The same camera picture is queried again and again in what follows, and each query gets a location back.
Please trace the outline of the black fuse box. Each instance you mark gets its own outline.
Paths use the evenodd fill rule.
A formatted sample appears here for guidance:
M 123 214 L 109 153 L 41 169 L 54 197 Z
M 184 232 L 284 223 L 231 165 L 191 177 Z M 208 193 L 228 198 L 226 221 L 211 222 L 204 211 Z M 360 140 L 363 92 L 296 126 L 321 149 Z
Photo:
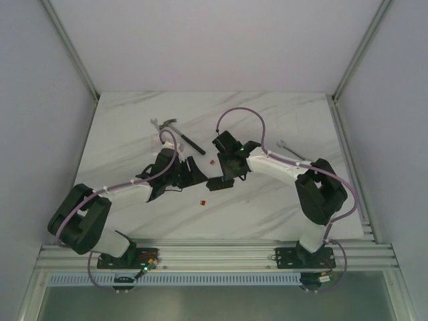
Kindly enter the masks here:
M 225 177 L 213 177 L 208 179 L 206 187 L 210 191 L 219 191 L 229 189 L 234 186 L 234 179 L 226 179 Z

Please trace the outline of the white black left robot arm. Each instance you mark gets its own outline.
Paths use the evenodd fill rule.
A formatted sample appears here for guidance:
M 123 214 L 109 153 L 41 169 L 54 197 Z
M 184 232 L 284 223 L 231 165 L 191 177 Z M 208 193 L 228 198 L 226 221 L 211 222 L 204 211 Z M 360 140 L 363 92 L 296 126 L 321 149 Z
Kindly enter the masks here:
M 193 157 L 184 160 L 178 152 L 163 148 L 153 164 L 127 183 L 95 192 L 87 185 L 75 185 L 50 219 L 47 230 L 58 243 L 79 255 L 88 252 L 112 256 L 122 269 L 137 259 L 135 245 L 123 233 L 106 227 L 109 214 L 129 205 L 154 201 L 169 187 L 184 189 L 208 181 Z

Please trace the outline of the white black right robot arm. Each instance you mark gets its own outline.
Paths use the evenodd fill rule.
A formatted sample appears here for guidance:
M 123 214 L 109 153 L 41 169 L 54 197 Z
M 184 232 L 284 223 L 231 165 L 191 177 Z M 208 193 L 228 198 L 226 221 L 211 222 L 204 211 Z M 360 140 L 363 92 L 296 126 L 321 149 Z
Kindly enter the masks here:
M 248 173 L 275 178 L 296 188 L 300 208 L 306 218 L 295 248 L 279 254 L 290 268 L 324 268 L 332 250 L 325 247 L 325 233 L 333 215 L 343 206 L 348 195 L 342 183 L 326 173 L 334 174 L 330 163 L 322 158 L 316 162 L 280 158 L 264 151 L 252 140 L 241 144 L 228 131 L 213 141 L 223 175 L 210 178 L 210 191 L 232 188 L 235 179 L 245 181 Z

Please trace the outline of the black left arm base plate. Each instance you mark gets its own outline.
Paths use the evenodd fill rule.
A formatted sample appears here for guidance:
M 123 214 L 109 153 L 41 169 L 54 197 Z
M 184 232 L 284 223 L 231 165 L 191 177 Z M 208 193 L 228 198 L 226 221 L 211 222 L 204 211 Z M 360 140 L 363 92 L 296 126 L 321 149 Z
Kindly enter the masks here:
M 158 248 L 137 247 L 129 249 L 122 257 L 113 257 L 102 253 L 98 257 L 97 268 L 101 270 L 136 270 L 144 269 L 158 259 Z

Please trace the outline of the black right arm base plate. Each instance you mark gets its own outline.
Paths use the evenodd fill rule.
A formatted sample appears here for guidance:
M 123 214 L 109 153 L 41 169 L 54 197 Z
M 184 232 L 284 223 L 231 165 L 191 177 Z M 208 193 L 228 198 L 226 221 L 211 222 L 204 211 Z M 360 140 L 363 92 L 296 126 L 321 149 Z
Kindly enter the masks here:
M 336 261 L 331 247 L 321 247 L 315 253 L 310 253 L 300 247 L 277 247 L 274 250 L 274 260 L 278 269 L 307 270 L 333 269 Z

